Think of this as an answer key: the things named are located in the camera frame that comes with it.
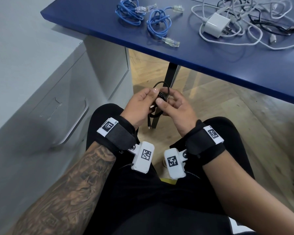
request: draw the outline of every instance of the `blue table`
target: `blue table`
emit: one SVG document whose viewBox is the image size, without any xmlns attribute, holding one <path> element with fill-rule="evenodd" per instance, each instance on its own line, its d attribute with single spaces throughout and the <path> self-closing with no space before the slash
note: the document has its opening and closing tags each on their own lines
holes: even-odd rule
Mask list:
<svg viewBox="0 0 294 235">
<path fill-rule="evenodd" d="M 200 19 L 191 14 L 191 7 L 199 2 L 140 0 L 140 6 L 157 3 L 160 8 L 172 5 L 182 5 L 185 8 L 183 14 L 166 11 L 172 19 L 168 37 L 180 41 L 179 48 L 170 47 L 154 40 L 148 34 L 145 22 L 140 27 L 122 24 L 114 13 L 119 1 L 56 0 L 41 11 L 41 14 L 46 20 L 64 27 L 169 61 L 167 77 L 171 80 L 176 75 L 178 65 L 181 65 L 294 103 L 294 48 L 272 51 L 260 44 L 239 47 L 207 43 L 198 34 Z M 207 1 L 214 5 L 218 2 Z M 294 8 L 289 16 L 294 18 Z M 251 43 L 253 40 L 244 36 L 232 41 Z M 284 46 L 290 44 L 294 44 L 294 37 L 283 42 Z"/>
</svg>

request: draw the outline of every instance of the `drawer handle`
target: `drawer handle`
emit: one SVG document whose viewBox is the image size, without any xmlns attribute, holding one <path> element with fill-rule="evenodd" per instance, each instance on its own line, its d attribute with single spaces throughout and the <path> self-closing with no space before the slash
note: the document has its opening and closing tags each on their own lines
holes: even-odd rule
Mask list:
<svg viewBox="0 0 294 235">
<path fill-rule="evenodd" d="M 87 100 L 87 98 L 85 98 L 85 109 L 83 110 L 82 114 L 76 120 L 75 124 L 71 127 L 71 129 L 68 131 L 68 133 L 65 135 L 65 137 L 59 143 L 54 144 L 53 147 L 56 147 L 56 146 L 60 146 L 62 144 L 65 144 L 70 139 L 71 135 L 74 133 L 74 131 L 76 130 L 77 126 L 79 125 L 79 123 L 82 121 L 82 119 L 86 115 L 88 109 L 89 109 L 88 100 Z"/>
</svg>

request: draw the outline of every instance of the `bare forearm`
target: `bare forearm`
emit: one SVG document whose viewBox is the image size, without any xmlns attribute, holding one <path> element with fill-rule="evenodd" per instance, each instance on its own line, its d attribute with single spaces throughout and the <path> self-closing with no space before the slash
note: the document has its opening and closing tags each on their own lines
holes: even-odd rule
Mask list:
<svg viewBox="0 0 294 235">
<path fill-rule="evenodd" d="M 21 216 L 13 235 L 82 234 L 115 159 L 107 148 L 94 142 L 81 160 Z"/>
<path fill-rule="evenodd" d="M 203 166 L 226 213 L 260 234 L 294 234 L 294 213 L 227 152 Z"/>
</svg>

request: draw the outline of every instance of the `tattoo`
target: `tattoo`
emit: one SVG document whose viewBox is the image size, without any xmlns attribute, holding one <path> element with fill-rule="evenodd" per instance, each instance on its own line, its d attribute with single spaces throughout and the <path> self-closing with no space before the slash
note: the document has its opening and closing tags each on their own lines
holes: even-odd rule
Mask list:
<svg viewBox="0 0 294 235">
<path fill-rule="evenodd" d="M 84 232 L 115 156 L 94 142 L 84 156 L 21 216 L 13 235 Z"/>
</svg>

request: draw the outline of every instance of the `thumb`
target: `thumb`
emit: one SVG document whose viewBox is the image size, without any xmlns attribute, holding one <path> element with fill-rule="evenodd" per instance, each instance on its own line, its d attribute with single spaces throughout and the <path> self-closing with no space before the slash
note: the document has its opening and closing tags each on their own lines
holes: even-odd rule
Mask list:
<svg viewBox="0 0 294 235">
<path fill-rule="evenodd" d="M 161 98 L 156 99 L 156 104 L 162 110 L 165 112 L 168 116 L 172 117 L 176 114 L 177 109 L 172 107 L 168 102 L 165 102 Z"/>
<path fill-rule="evenodd" d="M 157 98 L 158 94 L 159 94 L 159 89 L 157 88 L 151 89 L 149 91 L 149 93 L 146 95 L 146 98 L 144 99 L 144 102 L 148 105 L 148 107 L 152 105 L 152 103 Z"/>
</svg>

